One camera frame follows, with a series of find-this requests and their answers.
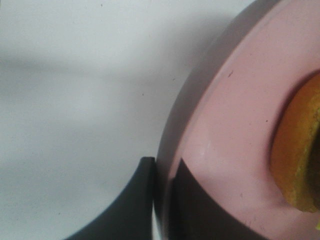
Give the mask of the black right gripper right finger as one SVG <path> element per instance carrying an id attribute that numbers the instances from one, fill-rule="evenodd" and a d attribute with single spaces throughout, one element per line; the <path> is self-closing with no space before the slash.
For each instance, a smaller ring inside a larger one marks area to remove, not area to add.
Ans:
<path id="1" fill-rule="evenodd" d="M 255 233 L 218 205 L 181 160 L 169 210 L 170 240 L 254 240 Z"/>

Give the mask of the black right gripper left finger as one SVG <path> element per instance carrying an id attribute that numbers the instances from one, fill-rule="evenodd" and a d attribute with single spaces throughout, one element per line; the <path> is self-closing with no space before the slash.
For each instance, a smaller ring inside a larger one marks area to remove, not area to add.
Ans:
<path id="1" fill-rule="evenodd" d="M 119 196 L 69 240 L 151 240 L 153 238 L 154 157 L 142 157 Z"/>

